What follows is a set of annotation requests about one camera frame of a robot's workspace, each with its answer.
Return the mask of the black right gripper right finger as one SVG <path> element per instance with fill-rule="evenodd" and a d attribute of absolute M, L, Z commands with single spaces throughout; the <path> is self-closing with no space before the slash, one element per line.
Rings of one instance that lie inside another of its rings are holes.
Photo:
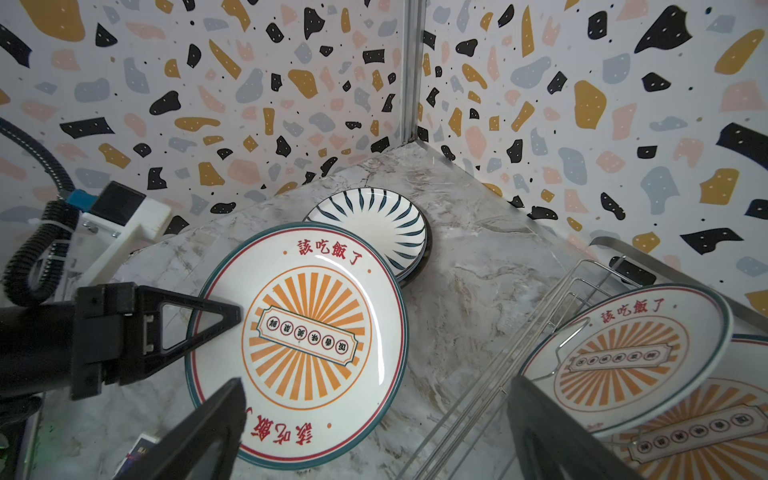
<path fill-rule="evenodd" d="M 532 381 L 511 380 L 508 419 L 526 479 L 638 479 Z"/>

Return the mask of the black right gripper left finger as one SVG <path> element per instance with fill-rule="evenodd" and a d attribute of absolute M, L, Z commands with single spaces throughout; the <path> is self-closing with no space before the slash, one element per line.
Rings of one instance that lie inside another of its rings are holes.
<path fill-rule="evenodd" d="M 245 422 L 244 388 L 240 379 L 232 378 L 117 477 L 228 479 Z"/>

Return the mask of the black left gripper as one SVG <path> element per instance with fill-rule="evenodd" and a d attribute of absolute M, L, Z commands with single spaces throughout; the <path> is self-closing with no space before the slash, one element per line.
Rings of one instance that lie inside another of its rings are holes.
<path fill-rule="evenodd" d="M 243 319 L 235 304 L 134 283 L 82 287 L 74 301 L 73 400 L 147 379 Z"/>

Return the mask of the sunburst plate green rim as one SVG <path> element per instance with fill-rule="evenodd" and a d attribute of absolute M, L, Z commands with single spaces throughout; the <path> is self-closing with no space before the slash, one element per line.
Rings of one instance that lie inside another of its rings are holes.
<path fill-rule="evenodd" d="M 407 364 L 407 310 L 384 258 L 361 237 L 315 222 L 267 229 L 232 250 L 200 295 L 243 313 L 185 359 L 195 406 L 225 381 L 242 382 L 241 460 L 313 468 L 385 416 Z"/>

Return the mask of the white plate black stripes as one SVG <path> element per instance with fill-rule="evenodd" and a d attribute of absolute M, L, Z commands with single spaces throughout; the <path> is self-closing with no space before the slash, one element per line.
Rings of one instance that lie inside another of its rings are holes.
<path fill-rule="evenodd" d="M 335 193 L 314 206 L 306 221 L 347 230 L 382 256 L 399 285 L 421 273 L 432 248 L 432 231 L 422 210 L 406 196 L 380 187 L 361 187 Z"/>

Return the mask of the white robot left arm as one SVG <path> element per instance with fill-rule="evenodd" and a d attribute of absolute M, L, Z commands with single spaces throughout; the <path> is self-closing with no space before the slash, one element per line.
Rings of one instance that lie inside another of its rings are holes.
<path fill-rule="evenodd" d="M 186 308 L 218 322 L 163 345 L 163 309 Z M 145 380 L 241 323 L 239 306 L 134 283 L 77 291 L 73 301 L 1 311 L 1 423 L 37 413 L 43 392 L 67 387 L 73 400 L 105 385 Z"/>

